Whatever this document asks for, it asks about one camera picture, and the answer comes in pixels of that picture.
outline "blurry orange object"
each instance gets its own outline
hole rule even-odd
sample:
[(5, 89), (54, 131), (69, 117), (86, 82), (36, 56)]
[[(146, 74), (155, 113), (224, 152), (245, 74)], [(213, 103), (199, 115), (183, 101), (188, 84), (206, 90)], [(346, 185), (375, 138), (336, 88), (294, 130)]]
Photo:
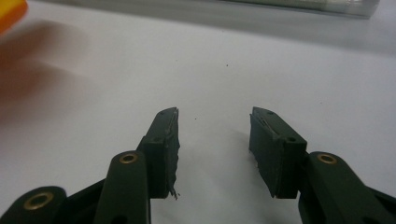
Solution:
[(0, 34), (22, 18), (26, 11), (24, 0), (0, 0)]

